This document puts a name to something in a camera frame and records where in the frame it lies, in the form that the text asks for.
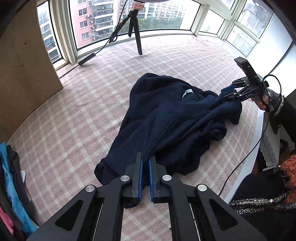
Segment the person's right hand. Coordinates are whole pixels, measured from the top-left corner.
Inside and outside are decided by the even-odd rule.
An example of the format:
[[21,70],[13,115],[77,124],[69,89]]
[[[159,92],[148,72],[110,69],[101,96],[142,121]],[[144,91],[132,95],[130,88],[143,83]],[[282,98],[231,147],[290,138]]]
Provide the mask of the person's right hand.
[[266,94],[264,94],[262,97],[259,97],[258,95],[251,98],[251,101],[253,101],[260,110],[269,112],[270,107],[268,107],[269,104],[269,98]]

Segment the person's right forearm sleeve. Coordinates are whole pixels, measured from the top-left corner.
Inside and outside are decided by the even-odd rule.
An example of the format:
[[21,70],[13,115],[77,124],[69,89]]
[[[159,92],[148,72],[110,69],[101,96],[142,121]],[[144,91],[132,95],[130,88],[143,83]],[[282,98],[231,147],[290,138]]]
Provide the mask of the person's right forearm sleeve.
[[270,125],[275,134],[280,126],[286,130],[290,138],[295,137],[295,109],[284,96],[267,89],[272,111],[270,112]]

